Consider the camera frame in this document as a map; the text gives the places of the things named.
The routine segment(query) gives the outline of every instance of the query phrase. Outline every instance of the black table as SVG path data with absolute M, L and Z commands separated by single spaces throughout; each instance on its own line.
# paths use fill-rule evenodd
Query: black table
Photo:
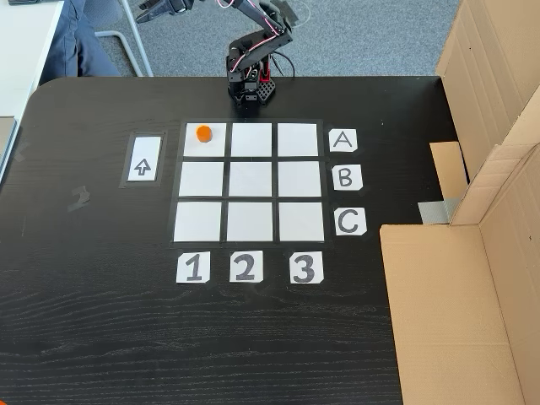
M 0 189 L 0 399 L 402 403 L 378 229 L 442 199 L 429 143 L 456 133 L 441 81 L 277 85 L 265 108 L 237 109 L 224 78 L 62 79 L 32 96 Z M 228 249 L 210 282 L 176 283 L 171 196 L 195 118 L 357 129 L 364 189 L 328 203 L 365 207 L 368 233 L 324 249 L 323 283 L 289 283 L 286 249 L 264 252 L 258 284 L 229 283 Z M 158 187 L 119 187 L 133 131 L 168 132 Z

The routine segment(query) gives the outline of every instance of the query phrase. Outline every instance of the white table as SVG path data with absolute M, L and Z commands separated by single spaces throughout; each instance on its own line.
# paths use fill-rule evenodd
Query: white table
M 15 117 L 15 133 L 26 102 L 40 81 L 62 6 L 63 2 L 10 6 L 8 0 L 0 0 L 0 116 Z

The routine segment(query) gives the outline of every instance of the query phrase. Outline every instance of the metal chair leg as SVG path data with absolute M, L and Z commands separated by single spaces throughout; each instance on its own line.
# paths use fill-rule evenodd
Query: metal chair leg
M 148 76 L 153 77 L 154 74 L 152 73 L 149 59 L 146 56 L 146 51 L 144 50 L 143 42 L 141 41 L 141 35 L 139 35 L 138 33 L 137 23 L 135 22 L 135 18 L 133 17 L 132 10 L 129 8 L 127 0 L 121 0 L 121 5 L 124 7 L 124 11 L 126 12 L 127 21 L 129 21 L 133 36 L 135 37 L 135 42 L 137 43 L 138 51 L 140 52 L 141 58 L 143 59 L 144 68 L 146 69 Z
M 124 47 L 124 50 L 126 51 L 127 57 L 129 58 L 129 62 L 131 62 L 133 66 L 133 70 L 135 70 L 135 73 L 140 78 L 143 76 L 143 72 L 141 71 L 141 68 L 138 66 L 137 60 L 135 59 L 135 56 L 133 55 L 132 48 L 127 43 L 126 37 L 122 32 L 119 31 L 98 31 L 95 33 L 95 36 L 98 38 L 103 38 L 106 36 L 115 36 L 118 38 Z

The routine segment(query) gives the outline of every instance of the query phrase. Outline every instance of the person's leg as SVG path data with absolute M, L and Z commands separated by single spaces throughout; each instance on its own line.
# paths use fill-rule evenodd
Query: person's leg
M 51 49 L 45 60 L 40 84 L 54 78 L 77 76 L 77 13 L 69 0 L 63 5 L 57 29 L 52 37 Z
M 109 56 L 101 47 L 100 41 L 96 38 L 94 27 L 92 27 L 84 14 L 83 9 L 86 0 L 73 1 L 79 17 L 77 30 L 75 31 L 78 51 L 78 75 L 120 76 L 115 65 L 112 64 Z

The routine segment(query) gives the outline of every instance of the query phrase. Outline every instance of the gray carpet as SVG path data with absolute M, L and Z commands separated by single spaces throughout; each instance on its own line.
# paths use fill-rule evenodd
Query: gray carpet
M 137 0 L 129 0 L 138 15 Z M 459 0 L 288 0 L 299 21 L 282 48 L 300 76 L 429 75 Z M 138 26 L 156 76 L 223 76 L 228 44 L 257 29 L 242 13 L 197 2 L 179 16 Z M 100 30 L 119 30 L 137 47 L 124 17 Z M 101 40 L 122 75 L 133 71 L 114 38 Z M 290 74 L 283 61 L 286 74 Z

